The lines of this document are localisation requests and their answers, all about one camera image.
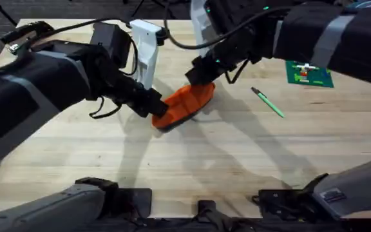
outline green printed card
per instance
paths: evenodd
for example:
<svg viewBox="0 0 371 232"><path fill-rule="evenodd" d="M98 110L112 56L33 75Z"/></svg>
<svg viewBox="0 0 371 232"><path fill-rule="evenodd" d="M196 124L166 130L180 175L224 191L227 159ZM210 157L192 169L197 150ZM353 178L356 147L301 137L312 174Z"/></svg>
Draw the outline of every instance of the green printed card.
<svg viewBox="0 0 371 232"><path fill-rule="evenodd" d="M333 88L330 70L310 64L286 61L287 81L293 84L305 84Z"/></svg>

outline green pen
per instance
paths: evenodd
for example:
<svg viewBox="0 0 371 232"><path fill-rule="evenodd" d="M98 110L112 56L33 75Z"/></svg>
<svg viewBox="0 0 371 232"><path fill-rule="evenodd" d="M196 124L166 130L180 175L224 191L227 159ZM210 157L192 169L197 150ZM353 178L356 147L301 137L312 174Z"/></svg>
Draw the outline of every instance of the green pen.
<svg viewBox="0 0 371 232"><path fill-rule="evenodd" d="M284 118L284 114L283 112L281 112L275 105L273 105L273 103L271 103L271 101L269 101L267 99L267 97L258 89L256 89L255 87L251 87L251 90L261 99L263 100L263 102L265 104L267 104L268 106L270 106L270 108L272 110L274 110L274 112L276 112L280 117Z"/></svg>

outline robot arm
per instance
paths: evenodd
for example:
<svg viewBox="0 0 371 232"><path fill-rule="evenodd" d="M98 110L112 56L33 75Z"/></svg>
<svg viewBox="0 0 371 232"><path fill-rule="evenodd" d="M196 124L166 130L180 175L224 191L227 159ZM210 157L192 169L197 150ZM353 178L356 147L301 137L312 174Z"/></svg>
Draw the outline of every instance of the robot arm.
<svg viewBox="0 0 371 232"><path fill-rule="evenodd" d="M211 28L219 35L230 32L256 12L265 12L263 9L267 8L257 5L253 6L254 13L244 9L230 12L223 2L226 0L208 0L202 6ZM289 0L278 2L280 6L292 4ZM200 52L201 56L193 61L193 69L186 74L189 82L192 85L207 84L233 71L242 61L254 64L262 57L311 63L371 82L371 8L357 10L306 3L291 10L273 12L272 9L269 14L212 46L208 52ZM199 27L205 31L210 28L207 20Z"/></svg>
<svg viewBox="0 0 371 232"><path fill-rule="evenodd" d="M0 211L0 232L73 231L121 209L117 183L84 178L53 195Z"/></svg>
<svg viewBox="0 0 371 232"><path fill-rule="evenodd" d="M107 97L116 110L127 104L141 117L165 113L161 94L119 70L126 65L130 38L122 30L117 35L119 47L113 49L118 50L118 59L98 41L50 41L0 68L0 160L51 118L83 99Z"/></svg>

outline black cable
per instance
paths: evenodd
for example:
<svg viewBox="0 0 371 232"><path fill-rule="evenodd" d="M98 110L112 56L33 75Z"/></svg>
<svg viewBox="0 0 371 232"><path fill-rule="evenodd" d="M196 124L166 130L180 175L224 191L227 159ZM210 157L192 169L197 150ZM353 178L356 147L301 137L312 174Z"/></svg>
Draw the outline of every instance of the black cable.
<svg viewBox="0 0 371 232"><path fill-rule="evenodd" d="M208 41L204 44L198 44L198 45L186 45L186 44L182 44L182 43L179 43L178 41L176 41L174 39L174 37L170 34L170 31L169 31L169 28L168 28L168 22L167 22L167 14L168 14L170 4L171 4L170 1L167 1L166 7L164 9L164 27L166 28L167 36L173 44L175 44L176 46L178 46L180 48L187 49L187 50L197 50L197 49L201 49L201 48L207 48L208 46L219 43L220 41L232 36L237 31L241 30L242 28L246 27L247 25L253 23L255 20L258 20L259 18L261 18L265 15L268 15L268 14L271 14L271 13L274 13L274 12L277 12L277 11L280 11L280 10L290 10L291 9L291 7L289 7L289 6L282 6L282 7L272 8L270 10L264 10L264 11L262 11L262 12L256 14L256 15L250 17L244 23L239 24L235 29L231 30L230 32L227 32L226 34L221 35L221 36L217 37L216 39L213 39L212 41Z"/></svg>
<svg viewBox="0 0 371 232"><path fill-rule="evenodd" d="M157 4L159 7L162 7L162 8L165 7L164 4L160 3L160 2L157 1L157 0L151 0L151 1L154 2L155 4ZM177 18L174 16L174 14L173 14L173 12L172 12L171 10L168 10L168 13L170 14L170 17L171 17L172 19L177 19Z"/></svg>
<svg viewBox="0 0 371 232"><path fill-rule="evenodd" d="M13 26L17 26L17 25L18 25L18 22L15 21L14 19L12 19L11 15L8 14L8 13L4 10L4 8L1 6L1 4L0 4L0 13L1 13L3 16L5 16L5 18L6 18L10 23L13 24Z"/></svg>
<svg viewBox="0 0 371 232"><path fill-rule="evenodd" d="M90 25L90 24L93 24L93 23L99 23L99 22L103 22L103 21L108 21L108 20L119 20L119 21L122 21L123 23L125 23L127 27L129 27L128 21L125 21L125 20L123 20L123 19L121 19L119 17L109 17L109 18L102 18L102 19L94 19L94 20L91 20L91 21L87 21L85 23L79 23L79 24L75 24L75 25L72 25L72 26L65 26L63 28L59 28L59 29L53 30L51 32L46 32L44 34L41 34L40 36L33 37L30 40L28 40L27 42L25 42L21 46L21 50L22 51L28 50L28 49L31 48L31 46L34 43L40 41L41 39L45 39L45 38L48 38L50 36L53 36L55 34L58 34L58 33L61 33L61 32L65 32L67 30L73 30L73 29L76 29L76 28L87 26L87 25Z"/></svg>
<svg viewBox="0 0 371 232"><path fill-rule="evenodd" d="M105 99L104 99L103 96L100 96L100 98L101 98L101 103L100 103L100 107L98 108L98 110L88 114L92 119L103 119L105 117L109 117L109 116L113 115L114 113L117 113L121 109L122 105L119 104L119 105L117 105L117 107L114 110L112 110L108 113L105 113L105 114L102 114L102 115L96 115L101 111L102 107L104 106L104 102L105 102Z"/></svg>
<svg viewBox="0 0 371 232"><path fill-rule="evenodd" d="M145 0L141 0L141 2L137 5L137 7L135 8L134 12L131 14L131 17L134 17L134 15L137 14L138 10L140 10L142 4L144 3Z"/></svg>
<svg viewBox="0 0 371 232"><path fill-rule="evenodd" d="M120 71L120 72L122 72L124 75L131 76L131 75L134 75L134 73L137 71L137 68L138 68L138 48L135 45L135 41L133 40L132 37L130 37L129 40L131 41L131 43L132 43L132 45L134 47L134 61L135 61L135 65L134 65L133 71L131 71L131 73L125 73L123 71Z"/></svg>
<svg viewBox="0 0 371 232"><path fill-rule="evenodd" d="M238 79L238 77L240 76L240 74L242 74L242 71L244 70L244 68L247 66L248 63L249 63L249 60L246 59L246 60L244 61L244 63L242 64L242 66L238 69L236 75L234 75L234 77L233 77L232 80L230 79L229 72L228 72L228 71L225 71L225 78L227 79L227 82L228 82L229 84L234 84L234 83L237 81L237 79Z"/></svg>

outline gray padding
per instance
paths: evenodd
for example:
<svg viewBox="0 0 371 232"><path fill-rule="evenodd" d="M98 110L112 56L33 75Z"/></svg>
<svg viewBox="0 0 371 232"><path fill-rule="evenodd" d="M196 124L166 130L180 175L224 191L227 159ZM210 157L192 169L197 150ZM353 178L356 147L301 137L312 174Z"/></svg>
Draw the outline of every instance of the gray padding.
<svg viewBox="0 0 371 232"><path fill-rule="evenodd" d="M192 0L190 4L190 17L193 23L194 37L197 44L203 44L218 37L204 8L206 1L207 0ZM213 46L214 45L201 48L198 50L198 53L201 57L205 57Z"/></svg>
<svg viewBox="0 0 371 232"><path fill-rule="evenodd" d="M281 26L283 25L283 21L278 21L276 25L276 33L274 33L274 42L273 42L273 54L276 51L278 37L280 36Z"/></svg>
<svg viewBox="0 0 371 232"><path fill-rule="evenodd" d="M2 76L2 79L15 82L26 88L39 105L39 109L0 138L0 161L6 154L10 153L43 124L60 112L30 81L12 75Z"/></svg>
<svg viewBox="0 0 371 232"><path fill-rule="evenodd" d="M331 21L321 34L314 47L313 57L310 62L319 67L327 67L334 51L341 42L341 36L346 26L353 20L354 15L338 16Z"/></svg>
<svg viewBox="0 0 371 232"><path fill-rule="evenodd" d="M84 79L85 83L90 89L90 82L88 81L87 73L85 72L84 66L82 65L81 61L74 61L73 59L67 57L66 54L59 53L59 52L40 51L37 53L41 55L47 55L50 57L58 58L58 59L65 59L71 62L72 65L74 65L77 68L78 72L81 74L81 77Z"/></svg>
<svg viewBox="0 0 371 232"><path fill-rule="evenodd" d="M324 193L338 190L345 198L334 202L323 199ZM313 197L334 218L371 210L371 162L324 178L314 188Z"/></svg>
<svg viewBox="0 0 371 232"><path fill-rule="evenodd" d="M0 212L0 232L66 232L94 221L105 192L97 186L74 184L48 197Z"/></svg>

